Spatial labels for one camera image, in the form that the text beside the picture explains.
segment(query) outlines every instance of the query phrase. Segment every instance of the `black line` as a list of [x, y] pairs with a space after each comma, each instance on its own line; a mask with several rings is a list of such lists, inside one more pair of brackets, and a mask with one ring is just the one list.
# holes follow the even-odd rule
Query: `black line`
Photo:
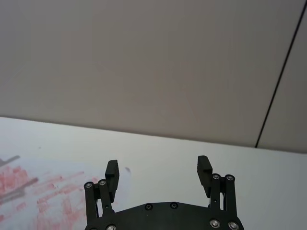
[[277, 83], [276, 83], [276, 86], [275, 86], [275, 89], [274, 89], [274, 93], [273, 93], [273, 96], [272, 96], [272, 98], [271, 98], [271, 102], [270, 102], [268, 111], [267, 111], [267, 113], [266, 113], [266, 115], [265, 115], [265, 118], [264, 118], [264, 121], [263, 121], [261, 130], [260, 130], [260, 133], [259, 133], [259, 136], [258, 136], [258, 139], [257, 139], [255, 148], [258, 147], [258, 144], [259, 144], [259, 141], [260, 141], [260, 138], [261, 138], [263, 129], [264, 129], [265, 124], [266, 124], [266, 122], [267, 122], [267, 119], [268, 119], [268, 116], [269, 116], [269, 113], [270, 113], [271, 106], [272, 106], [272, 104], [273, 104], [273, 101], [274, 101], [274, 98], [275, 98], [275, 95], [276, 95], [276, 92], [277, 92], [277, 89], [278, 89], [280, 80], [281, 80], [282, 75], [283, 75], [284, 68], [285, 68], [285, 66], [286, 66], [286, 64], [287, 64], [287, 61], [288, 61], [288, 58], [289, 58], [289, 56], [290, 56], [290, 53], [291, 53], [291, 50], [292, 50], [292, 46], [293, 46], [293, 43], [294, 43], [294, 41], [295, 41], [295, 38], [296, 38], [296, 35], [297, 35], [297, 32], [298, 32], [298, 29], [299, 29], [299, 27], [300, 27], [300, 25], [301, 25], [301, 22], [302, 22], [302, 20], [303, 20], [303, 17], [304, 17], [304, 14], [305, 14], [305, 10], [306, 10], [306, 6], [307, 6], [307, 0], [305, 1], [303, 10], [302, 10], [302, 12], [301, 12], [301, 16], [299, 17], [299, 20], [298, 20], [298, 23], [297, 23], [295, 32], [294, 32], [294, 34], [293, 34], [292, 41], [291, 41], [291, 43], [290, 43], [290, 46], [289, 46], [289, 49], [288, 49], [286, 58], [285, 58], [285, 60], [284, 60], [284, 62], [283, 62], [283, 67], [282, 67], [282, 70], [281, 70], [281, 72], [280, 72], [278, 81], [277, 81]]

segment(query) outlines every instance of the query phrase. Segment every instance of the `beige wall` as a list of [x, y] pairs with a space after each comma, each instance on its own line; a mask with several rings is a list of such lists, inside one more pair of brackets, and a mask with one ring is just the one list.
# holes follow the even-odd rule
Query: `beige wall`
[[254, 146], [303, 0], [2, 0], [0, 115]]
[[260, 148], [307, 153], [307, 16], [291, 50]]

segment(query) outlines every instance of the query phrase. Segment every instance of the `screw head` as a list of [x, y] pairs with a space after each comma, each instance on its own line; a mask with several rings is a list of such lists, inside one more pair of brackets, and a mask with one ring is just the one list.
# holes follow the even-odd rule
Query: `screw head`
[[213, 175], [213, 179], [217, 180], [217, 179], [219, 179], [219, 178], [220, 178], [219, 175], [217, 175], [217, 174], [214, 174], [214, 175]]
[[92, 187], [92, 185], [93, 185], [92, 183], [87, 183], [87, 184], [85, 185], [85, 187], [86, 187], [86, 188], [90, 188], [90, 187]]
[[229, 180], [229, 181], [234, 180], [234, 177], [233, 177], [233, 176], [231, 176], [231, 175], [226, 176], [226, 178], [227, 178], [227, 180]]
[[239, 229], [238, 224], [235, 223], [235, 222], [229, 222], [229, 223], [228, 223], [228, 226], [229, 226], [229, 228], [230, 228], [231, 230], [238, 230], [238, 229]]
[[105, 185], [105, 184], [106, 184], [106, 181], [100, 181], [99, 184], [100, 184], [100, 185]]
[[115, 225], [111, 224], [109, 226], [107, 226], [106, 230], [116, 230]]
[[148, 210], [148, 211], [152, 210], [153, 209], [153, 205], [152, 204], [146, 204], [145, 205], [145, 209]]
[[216, 219], [210, 220], [210, 225], [211, 225], [211, 227], [213, 227], [215, 229], [217, 229], [221, 226], [220, 222]]
[[171, 203], [171, 208], [173, 209], [178, 208], [178, 204], [176, 202]]

